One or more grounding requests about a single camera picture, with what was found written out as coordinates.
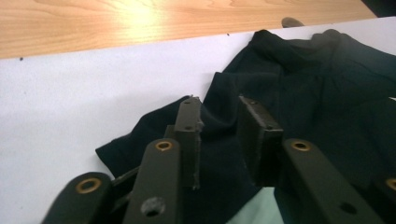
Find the wooden surface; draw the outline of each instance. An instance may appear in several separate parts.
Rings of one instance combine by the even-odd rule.
[[[0,58],[375,18],[360,0],[0,0]]]

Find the white table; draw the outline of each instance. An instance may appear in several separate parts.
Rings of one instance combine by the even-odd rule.
[[[327,29],[396,55],[396,18],[271,32],[308,39]],[[214,73],[252,35],[1,60],[0,223],[39,223],[69,180],[89,171],[110,175],[94,152],[97,147],[129,133],[144,114],[181,96],[203,100]],[[280,221],[276,211],[268,215],[262,209],[273,202],[268,190],[231,223],[248,223],[246,217],[250,223]]]

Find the wood grain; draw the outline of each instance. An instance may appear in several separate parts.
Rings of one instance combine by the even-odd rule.
[[[0,58],[375,18],[360,0],[0,0]]]

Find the wooden floor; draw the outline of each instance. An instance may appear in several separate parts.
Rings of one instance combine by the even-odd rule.
[[[375,18],[361,0],[0,0],[0,58]]]

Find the dark cloth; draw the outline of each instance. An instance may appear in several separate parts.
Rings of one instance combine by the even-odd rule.
[[[240,94],[265,105],[285,138],[316,144],[355,187],[396,172],[396,101],[389,99],[396,97],[396,57],[334,30],[311,40],[259,31],[215,74],[204,99],[201,188],[184,189],[185,223],[225,223],[259,190],[235,136]],[[139,165],[146,145],[175,123],[183,99],[96,150],[114,176]]]

